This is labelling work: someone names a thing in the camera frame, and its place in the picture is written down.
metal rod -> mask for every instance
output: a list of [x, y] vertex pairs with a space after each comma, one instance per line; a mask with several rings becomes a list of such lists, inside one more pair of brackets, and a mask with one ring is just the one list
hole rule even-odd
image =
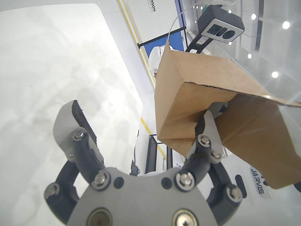
[[[179, 31], [182, 31], [182, 30], [185, 30], [185, 29], [186, 29], [186, 26], [180, 27], [180, 28], [178, 28], [178, 29], [176, 29], [176, 30], [171, 31], [170, 34], [174, 34], [174, 33], [177, 33], [177, 32], [179, 32]], [[162, 38], [164, 38], [164, 37], [166, 37], [166, 36], [168, 36], [168, 33], [163, 34], [163, 35], [161, 35], [161, 36], [158, 36], [158, 37], [156, 37], [156, 38], [153, 38], [153, 39], [151, 39], [151, 40], [148, 40], [148, 41], [146, 41], [146, 42], [143, 42], [143, 43], [141, 43], [141, 44], [140, 44], [140, 43], [137, 43], [137, 46], [138, 46], [138, 48], [140, 49], [142, 46], [144, 46], [144, 45], [146, 45], [146, 44], [148, 44], [148, 43], [154, 42], [154, 41], [156, 41], [156, 40], [162, 39]]]

cardboard flap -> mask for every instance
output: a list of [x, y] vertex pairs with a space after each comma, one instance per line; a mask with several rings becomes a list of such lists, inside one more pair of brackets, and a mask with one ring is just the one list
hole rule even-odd
[[215, 123], [223, 145], [260, 170], [272, 188], [301, 180], [301, 158], [276, 103], [239, 94]]

camera lens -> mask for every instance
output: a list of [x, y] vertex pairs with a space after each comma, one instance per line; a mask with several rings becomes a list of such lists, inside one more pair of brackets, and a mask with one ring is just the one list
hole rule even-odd
[[217, 34], [216, 34], [216, 36], [217, 37], [220, 37], [220, 36], [222, 36], [223, 35], [223, 33], [225, 32], [225, 31], [227, 31], [228, 30], [228, 28], [226, 28], [226, 27], [223, 27]]
[[232, 38], [234, 35], [235, 35], [235, 31], [229, 30], [229, 31], [227, 31], [227, 32], [225, 32], [225, 33], [223, 34], [223, 38], [224, 38], [225, 40], [226, 40], [226, 39], [230, 39], [230, 38]]
[[210, 33], [210, 34], [215, 35], [215, 34], [216, 34], [219, 30], [221, 30], [221, 29], [222, 29], [221, 26], [214, 24], [214, 25], [212, 25], [212, 27], [207, 31], [207, 33]]

countersunk screw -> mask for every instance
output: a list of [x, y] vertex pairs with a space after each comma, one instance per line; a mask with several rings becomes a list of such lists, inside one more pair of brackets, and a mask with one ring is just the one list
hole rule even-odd
[[173, 218], [174, 226], [198, 226], [197, 219], [192, 212], [186, 209], [177, 211]]

metal plate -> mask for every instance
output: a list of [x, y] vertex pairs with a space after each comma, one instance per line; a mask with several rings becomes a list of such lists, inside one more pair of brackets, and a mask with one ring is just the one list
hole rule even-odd
[[[111, 184], [101, 192], [89, 186], [77, 203], [68, 226], [86, 225], [88, 216], [96, 208], [110, 211], [113, 225], [172, 225], [174, 214], [180, 209], [187, 209], [196, 216], [198, 225], [217, 226], [199, 189], [184, 193], [176, 188], [174, 176], [179, 171], [178, 168], [151, 177], [127, 175], [116, 168], [107, 170], [112, 176], [112, 181], [122, 177], [124, 186], [115, 189]], [[161, 185], [164, 177], [172, 181], [169, 190]]]

